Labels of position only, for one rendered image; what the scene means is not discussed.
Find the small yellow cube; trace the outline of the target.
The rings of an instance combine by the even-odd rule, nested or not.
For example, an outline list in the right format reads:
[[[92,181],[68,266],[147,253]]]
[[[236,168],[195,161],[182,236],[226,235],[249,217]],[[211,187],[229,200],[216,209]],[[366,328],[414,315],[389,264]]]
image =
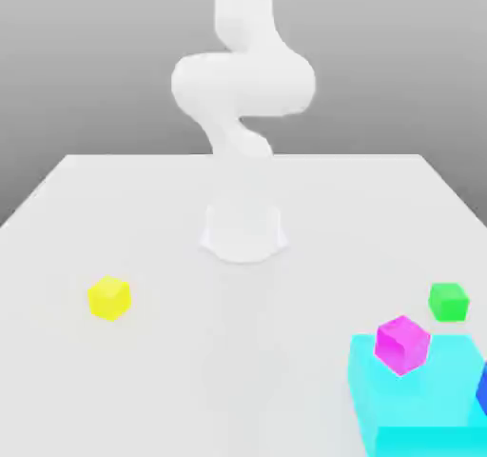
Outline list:
[[[102,319],[115,321],[131,306],[128,282],[105,276],[88,289],[90,312]]]

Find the small magenta cube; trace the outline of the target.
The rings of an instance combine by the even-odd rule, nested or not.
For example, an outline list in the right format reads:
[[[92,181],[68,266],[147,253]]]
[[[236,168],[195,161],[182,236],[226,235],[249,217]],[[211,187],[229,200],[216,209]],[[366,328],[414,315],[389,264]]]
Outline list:
[[[432,335],[401,315],[380,325],[374,354],[398,376],[422,366],[428,356]]]

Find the small green cube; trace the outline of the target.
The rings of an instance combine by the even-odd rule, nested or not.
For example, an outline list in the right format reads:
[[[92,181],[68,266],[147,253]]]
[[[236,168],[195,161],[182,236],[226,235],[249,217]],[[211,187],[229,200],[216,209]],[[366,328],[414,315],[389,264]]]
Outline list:
[[[434,283],[430,289],[428,304],[437,321],[463,322],[467,316],[470,298],[458,283]]]

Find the small blue cube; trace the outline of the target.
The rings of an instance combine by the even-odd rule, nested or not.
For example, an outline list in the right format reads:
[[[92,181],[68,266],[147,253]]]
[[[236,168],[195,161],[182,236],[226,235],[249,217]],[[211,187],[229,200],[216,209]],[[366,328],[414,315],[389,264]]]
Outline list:
[[[476,391],[477,402],[487,416],[487,362],[484,364]]]

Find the large cyan box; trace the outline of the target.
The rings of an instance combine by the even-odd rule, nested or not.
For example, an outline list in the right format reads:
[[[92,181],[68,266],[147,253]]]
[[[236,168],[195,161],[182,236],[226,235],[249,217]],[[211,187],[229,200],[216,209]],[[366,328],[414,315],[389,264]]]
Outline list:
[[[484,360],[469,335],[435,335],[426,363],[398,376],[351,339],[348,384],[367,457],[487,457],[487,414],[476,397]]]

